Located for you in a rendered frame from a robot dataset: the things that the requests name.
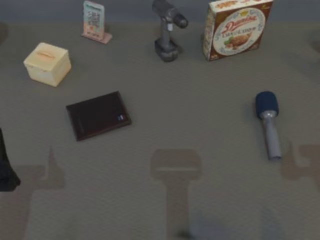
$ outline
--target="table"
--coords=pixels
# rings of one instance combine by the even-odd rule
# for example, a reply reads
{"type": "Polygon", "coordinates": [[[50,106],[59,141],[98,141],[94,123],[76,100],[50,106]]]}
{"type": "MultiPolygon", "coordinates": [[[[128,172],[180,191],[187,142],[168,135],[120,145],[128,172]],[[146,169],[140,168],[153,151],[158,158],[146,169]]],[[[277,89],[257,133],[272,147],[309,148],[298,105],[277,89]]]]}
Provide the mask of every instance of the table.
{"type": "Polygon", "coordinates": [[[0,126],[22,180],[0,194],[1,240],[319,239],[319,24],[270,24],[259,50],[207,62],[191,23],[169,64],[155,23],[111,24],[107,46],[80,23],[0,26],[0,126]],[[70,52],[58,88],[23,65],[40,42],[70,52]],[[283,163],[268,161],[254,113],[265,90],[280,104],[283,163]],[[133,125],[76,142],[66,106],[115,91],[133,125]],[[167,177],[166,164],[196,176],[167,177]]]}

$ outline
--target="brown box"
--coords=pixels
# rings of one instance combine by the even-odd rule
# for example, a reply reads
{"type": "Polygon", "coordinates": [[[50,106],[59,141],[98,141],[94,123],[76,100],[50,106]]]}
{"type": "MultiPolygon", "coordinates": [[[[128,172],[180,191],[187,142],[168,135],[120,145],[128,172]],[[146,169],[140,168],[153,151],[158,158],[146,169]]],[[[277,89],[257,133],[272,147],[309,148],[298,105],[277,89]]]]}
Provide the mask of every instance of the brown box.
{"type": "Polygon", "coordinates": [[[258,49],[274,0],[209,4],[202,50],[208,61],[258,49]]]}

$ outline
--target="cordless drill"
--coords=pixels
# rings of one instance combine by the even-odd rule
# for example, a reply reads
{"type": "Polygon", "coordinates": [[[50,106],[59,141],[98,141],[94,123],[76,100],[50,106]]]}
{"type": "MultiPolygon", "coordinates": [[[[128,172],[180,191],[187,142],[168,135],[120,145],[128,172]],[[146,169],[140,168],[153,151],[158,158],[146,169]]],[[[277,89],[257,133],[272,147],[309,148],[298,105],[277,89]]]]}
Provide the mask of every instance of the cordless drill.
{"type": "Polygon", "coordinates": [[[172,41],[170,32],[174,29],[174,24],[181,29],[188,27],[188,20],[168,3],[167,0],[154,0],[152,10],[161,18],[162,36],[155,41],[155,52],[165,62],[173,62],[178,58],[178,46],[172,41]]]}

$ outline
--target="microphone foam cover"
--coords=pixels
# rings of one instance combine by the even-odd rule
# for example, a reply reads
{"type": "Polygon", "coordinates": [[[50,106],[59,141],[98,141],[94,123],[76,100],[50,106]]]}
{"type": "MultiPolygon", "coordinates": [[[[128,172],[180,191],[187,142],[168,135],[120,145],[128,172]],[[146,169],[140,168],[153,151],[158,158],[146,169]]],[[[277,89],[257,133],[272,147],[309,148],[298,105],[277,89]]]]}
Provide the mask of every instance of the microphone foam cover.
{"type": "Polygon", "coordinates": [[[265,111],[275,111],[276,115],[279,115],[279,105],[277,97],[273,92],[263,91],[255,97],[255,109],[258,118],[261,118],[261,114],[265,111]]]}

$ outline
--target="table surface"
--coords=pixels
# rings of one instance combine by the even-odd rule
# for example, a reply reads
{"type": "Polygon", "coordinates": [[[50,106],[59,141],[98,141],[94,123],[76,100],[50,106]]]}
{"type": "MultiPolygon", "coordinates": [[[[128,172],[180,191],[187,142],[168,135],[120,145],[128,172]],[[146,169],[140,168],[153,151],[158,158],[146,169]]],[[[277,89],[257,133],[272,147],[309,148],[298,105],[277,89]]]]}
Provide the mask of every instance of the table surface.
{"type": "Polygon", "coordinates": [[[0,126],[22,180],[0,194],[1,240],[319,239],[319,24],[269,24],[259,50],[214,62],[190,24],[169,64],[153,23],[112,24],[108,45],[81,24],[0,27],[0,126]],[[41,42],[69,50],[58,88],[23,65],[41,42]],[[254,113],[266,90],[282,162],[254,113]],[[66,106],[115,91],[133,125],[76,142],[66,106]]]}

